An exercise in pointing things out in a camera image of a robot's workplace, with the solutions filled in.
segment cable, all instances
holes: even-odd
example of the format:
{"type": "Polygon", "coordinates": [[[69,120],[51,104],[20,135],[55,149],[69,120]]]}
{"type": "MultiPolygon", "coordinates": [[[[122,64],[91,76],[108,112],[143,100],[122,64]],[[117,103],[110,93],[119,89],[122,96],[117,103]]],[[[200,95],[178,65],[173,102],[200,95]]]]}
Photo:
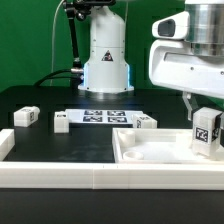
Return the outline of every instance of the cable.
{"type": "Polygon", "coordinates": [[[71,73],[71,69],[62,69],[62,70],[58,70],[58,71],[52,72],[49,75],[46,75],[44,78],[42,78],[39,81],[37,81],[36,83],[34,83],[34,86],[40,86],[40,84],[42,82],[44,82],[45,80],[51,79],[51,78],[52,79],[56,78],[56,77],[53,77],[53,76],[61,74],[61,73],[71,73]]]}
{"type": "Polygon", "coordinates": [[[35,85],[36,87],[39,87],[44,81],[46,80],[52,80],[52,79],[78,79],[80,80],[79,77],[74,77],[74,76],[58,76],[58,77],[49,77],[43,79],[41,82],[39,81],[38,85],[35,85]]]}
{"type": "Polygon", "coordinates": [[[126,11],[125,11],[125,27],[126,27],[127,20],[128,20],[128,11],[129,11],[129,5],[128,5],[128,2],[126,2],[126,11]]]}
{"type": "Polygon", "coordinates": [[[61,5],[63,4],[65,0],[62,0],[56,11],[55,11],[55,14],[54,14],[54,22],[53,22],[53,30],[52,30],[52,40],[51,40],[51,44],[52,44],[52,51],[51,51],[51,72],[54,71],[54,60],[55,60],[55,33],[56,33],[56,25],[57,25],[57,17],[58,17],[58,12],[59,12],[59,9],[61,7],[61,5]]]}
{"type": "Polygon", "coordinates": [[[70,28],[70,35],[71,35],[71,40],[72,40],[72,53],[73,53],[73,67],[78,67],[81,68],[82,64],[79,58],[79,50],[78,50],[78,40],[77,40],[77,35],[76,35],[76,26],[74,23],[74,18],[69,19],[69,28],[70,28]]]}

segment white box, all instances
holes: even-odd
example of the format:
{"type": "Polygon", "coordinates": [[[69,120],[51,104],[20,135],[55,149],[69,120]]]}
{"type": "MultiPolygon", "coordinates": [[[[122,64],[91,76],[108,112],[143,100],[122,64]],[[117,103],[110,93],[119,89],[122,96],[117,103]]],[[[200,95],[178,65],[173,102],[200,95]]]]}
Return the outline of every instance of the white box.
{"type": "Polygon", "coordinates": [[[69,133],[69,119],[66,112],[55,112],[54,133],[69,133]]]}
{"type": "Polygon", "coordinates": [[[221,114],[221,111],[206,107],[194,113],[192,148],[195,153],[213,156],[220,147],[221,130],[217,118],[221,114]]]}
{"type": "Polygon", "coordinates": [[[38,107],[23,107],[14,112],[14,126],[28,127],[38,120],[40,109],[38,107]]]}
{"type": "Polygon", "coordinates": [[[113,129],[113,150],[116,163],[127,164],[224,164],[224,148],[222,146],[212,158],[195,154],[192,150],[191,129],[113,129]],[[125,130],[135,132],[135,144],[126,147],[119,137],[125,130]],[[131,159],[124,155],[132,152],[131,159]]]}
{"type": "Polygon", "coordinates": [[[132,116],[133,128],[157,128],[157,121],[146,114],[132,116]]]}

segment black cable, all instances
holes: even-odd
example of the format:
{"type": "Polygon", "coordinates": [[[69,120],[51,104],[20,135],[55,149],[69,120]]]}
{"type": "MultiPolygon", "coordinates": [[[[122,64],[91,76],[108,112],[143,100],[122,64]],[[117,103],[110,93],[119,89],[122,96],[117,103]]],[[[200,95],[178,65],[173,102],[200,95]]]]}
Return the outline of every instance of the black cable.
{"type": "Polygon", "coordinates": [[[36,87],[39,87],[44,81],[46,80],[51,80],[51,79],[80,79],[79,77],[74,77],[74,76],[58,76],[58,77],[49,77],[42,79],[43,81],[38,83],[38,85],[35,85],[36,87]]]}
{"type": "Polygon", "coordinates": [[[34,83],[34,86],[40,86],[42,82],[44,82],[47,79],[53,79],[52,77],[61,73],[71,73],[71,69],[62,69],[55,72],[50,73],[49,75],[46,75],[44,78],[40,79],[36,83],[34,83]]]}
{"type": "Polygon", "coordinates": [[[76,27],[74,19],[69,19],[69,27],[70,27],[70,34],[72,40],[72,53],[73,53],[73,67],[81,68],[82,64],[79,58],[79,50],[78,50],[78,41],[76,36],[76,27]]]}

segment blue light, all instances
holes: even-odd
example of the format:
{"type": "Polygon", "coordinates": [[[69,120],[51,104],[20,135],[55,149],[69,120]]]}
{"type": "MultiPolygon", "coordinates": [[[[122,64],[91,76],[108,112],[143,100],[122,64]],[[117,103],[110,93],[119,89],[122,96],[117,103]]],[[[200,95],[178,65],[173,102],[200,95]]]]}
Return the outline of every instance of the blue light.
{"type": "Polygon", "coordinates": [[[87,64],[85,64],[84,65],[84,68],[83,68],[83,75],[84,75],[84,77],[83,77],[83,86],[86,86],[86,77],[87,77],[87,64]]]}
{"type": "Polygon", "coordinates": [[[130,68],[130,65],[128,65],[128,88],[131,86],[130,85],[130,78],[131,78],[131,68],[130,68]]]}

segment small white cube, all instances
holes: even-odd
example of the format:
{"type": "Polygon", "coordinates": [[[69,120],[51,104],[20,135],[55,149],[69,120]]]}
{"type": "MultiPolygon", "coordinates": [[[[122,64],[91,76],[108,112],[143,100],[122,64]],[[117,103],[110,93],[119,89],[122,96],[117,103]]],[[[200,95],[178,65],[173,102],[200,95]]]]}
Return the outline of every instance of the small white cube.
{"type": "Polygon", "coordinates": [[[133,128],[157,128],[157,121],[146,114],[132,116],[133,128]]]}
{"type": "Polygon", "coordinates": [[[54,133],[69,133],[69,119],[66,112],[55,112],[54,133]]]}
{"type": "Polygon", "coordinates": [[[221,114],[221,111],[206,107],[194,113],[192,142],[194,153],[212,156],[219,148],[221,130],[217,127],[216,122],[221,114]]]}
{"type": "Polygon", "coordinates": [[[28,127],[38,120],[40,109],[38,107],[23,107],[14,112],[14,126],[28,127]]]}

